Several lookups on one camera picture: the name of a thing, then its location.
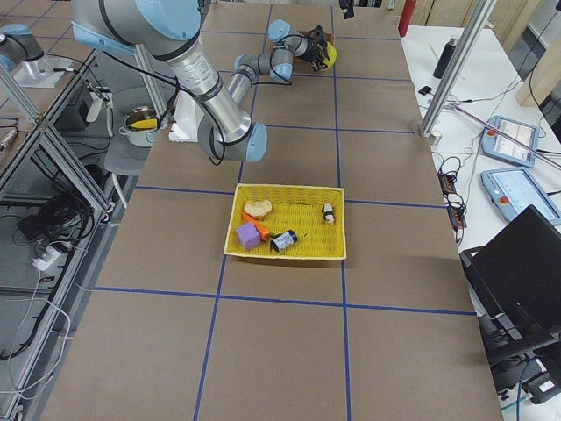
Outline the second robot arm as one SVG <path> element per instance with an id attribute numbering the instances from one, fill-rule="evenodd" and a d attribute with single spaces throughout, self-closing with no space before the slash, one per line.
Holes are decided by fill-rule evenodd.
<path id="1" fill-rule="evenodd" d="M 21 69 L 14 79 L 20 87 L 54 89 L 62 77 L 27 25 L 1 27 L 1 66 L 8 72 Z"/>

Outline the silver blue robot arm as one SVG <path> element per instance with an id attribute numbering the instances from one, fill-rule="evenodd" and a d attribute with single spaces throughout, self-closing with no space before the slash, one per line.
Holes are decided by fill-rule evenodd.
<path id="1" fill-rule="evenodd" d="M 209 158 L 215 163 L 257 162 L 266 153 L 267 130 L 240 110 L 245 93 L 262 75 L 289 85 L 295 60 L 315 71 L 328 69 L 337 51 L 321 26 L 298 32 L 277 19 L 267 29 L 271 49 L 237 57 L 225 84 L 200 41 L 208 8 L 207 1 L 73 1 L 72 26 L 76 40 L 107 54 L 132 55 L 144 46 L 170 67 L 178 88 L 202 108 L 197 138 Z"/>

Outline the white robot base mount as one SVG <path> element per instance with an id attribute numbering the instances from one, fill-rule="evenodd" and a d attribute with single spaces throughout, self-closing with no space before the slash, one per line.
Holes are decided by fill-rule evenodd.
<path id="1" fill-rule="evenodd" d="M 203 111 L 198 103 L 188 93 L 181 91 L 175 105 L 169 140 L 174 143 L 197 143 L 202 117 Z"/>

